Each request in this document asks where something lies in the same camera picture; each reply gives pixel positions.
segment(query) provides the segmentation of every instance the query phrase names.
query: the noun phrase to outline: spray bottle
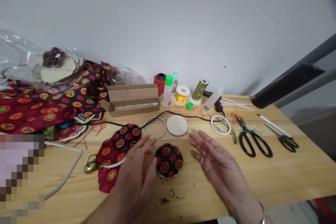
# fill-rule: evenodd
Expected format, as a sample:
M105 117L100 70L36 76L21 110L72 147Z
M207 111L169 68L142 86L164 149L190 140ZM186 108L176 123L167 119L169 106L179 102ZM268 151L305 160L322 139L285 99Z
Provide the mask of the spray bottle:
M166 76L166 83L163 90L163 101L161 105L163 107L169 107L172 103L172 87L173 87L173 77L171 75Z
M178 79L177 79L177 70L176 69L174 69L174 71L173 71L173 87L172 87L172 89L171 89L171 92L173 93L173 94L175 94L175 92L176 92L176 88L177 88L177 84L179 83L179 81L178 81Z

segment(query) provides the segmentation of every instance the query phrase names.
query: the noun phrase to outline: cardboard box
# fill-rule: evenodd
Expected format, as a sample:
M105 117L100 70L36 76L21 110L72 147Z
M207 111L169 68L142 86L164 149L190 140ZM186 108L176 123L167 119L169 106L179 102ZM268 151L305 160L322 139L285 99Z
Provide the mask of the cardboard box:
M163 97L158 97L157 84L108 86L107 92L110 102L102 100L100 105L113 117L159 111ZM158 103L158 105L117 108L146 103Z

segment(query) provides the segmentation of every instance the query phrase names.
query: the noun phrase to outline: glue bottle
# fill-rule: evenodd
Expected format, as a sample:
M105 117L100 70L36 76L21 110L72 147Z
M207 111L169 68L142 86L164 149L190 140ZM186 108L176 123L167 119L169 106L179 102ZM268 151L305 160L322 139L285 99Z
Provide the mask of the glue bottle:
M202 105L202 109L208 111L212 108L212 106L215 104L215 102L221 97L223 94L224 88L220 87L217 89L216 92L214 92L210 98Z
M177 84L179 83L179 80L177 79L177 70L174 69L173 71L173 87L171 89L171 93L175 95Z
M169 107L172 103L172 87L173 87L173 77L171 75L166 76L166 83L163 90L163 101L161 105L163 107Z

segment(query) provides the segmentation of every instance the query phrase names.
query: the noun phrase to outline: black scissors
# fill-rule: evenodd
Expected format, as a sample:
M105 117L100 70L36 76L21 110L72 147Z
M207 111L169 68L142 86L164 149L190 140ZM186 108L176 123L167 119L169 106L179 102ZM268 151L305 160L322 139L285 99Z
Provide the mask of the black scissors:
M273 130L270 126L266 125L267 128L269 128L277 137L279 138L280 143L290 152L296 152L295 148L298 148L299 145L292 139L289 138L288 136L285 135L280 135L278 132Z
M259 136L258 134L256 134L255 132L249 130L244 122L244 120L242 118L240 118L240 125L243 128L243 131L240 133L239 135L239 143L241 148L243 149L243 151L250 157L254 158L256 156L256 151L254 150L251 141L249 140L249 138L247 137L247 134L250 134L251 137L253 138L253 140L255 141L255 143L257 144L259 150L266 156L266 157L273 157L273 152L271 150L271 148L269 147L269 145L266 143L266 141L264 139L261 138L261 136ZM243 137L245 138L246 142L248 143L252 154L245 148L244 143L243 143ZM266 149L268 151L268 153L261 147L258 139L266 146Z

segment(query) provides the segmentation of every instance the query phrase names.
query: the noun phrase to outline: clear plastic bag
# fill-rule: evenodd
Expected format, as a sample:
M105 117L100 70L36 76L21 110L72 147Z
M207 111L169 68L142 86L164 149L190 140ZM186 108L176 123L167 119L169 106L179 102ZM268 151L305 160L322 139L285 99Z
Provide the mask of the clear plastic bag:
M67 60L74 62L73 72L57 81L44 81L43 74L53 76L59 70L50 66L48 70L43 66L45 50L12 31L0 28L0 90L8 88L4 85L8 79L24 81L47 92L72 89L82 76L85 55L76 48L61 51L66 54Z
M108 80L111 82L111 85L147 84L144 77L131 68L126 68L122 64L111 67L106 75Z

